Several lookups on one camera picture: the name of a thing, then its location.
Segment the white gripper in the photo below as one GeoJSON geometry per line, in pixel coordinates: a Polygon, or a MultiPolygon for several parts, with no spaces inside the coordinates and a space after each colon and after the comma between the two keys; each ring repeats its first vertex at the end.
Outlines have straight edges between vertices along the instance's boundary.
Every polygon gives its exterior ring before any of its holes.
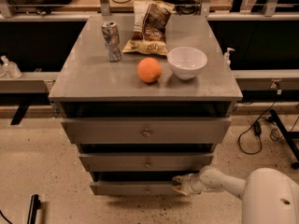
{"type": "Polygon", "coordinates": [[[203,183],[199,174],[177,175],[172,178],[173,190],[183,195],[199,194],[203,190],[203,183]]]}

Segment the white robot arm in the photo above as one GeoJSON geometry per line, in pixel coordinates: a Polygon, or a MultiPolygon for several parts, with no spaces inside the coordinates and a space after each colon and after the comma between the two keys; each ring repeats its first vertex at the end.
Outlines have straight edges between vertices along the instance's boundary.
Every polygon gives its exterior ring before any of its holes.
{"type": "Polygon", "coordinates": [[[173,189],[184,195],[229,192],[242,201],[242,224],[299,224],[299,185],[277,170],[261,168],[240,179],[204,166],[173,182],[173,189]]]}

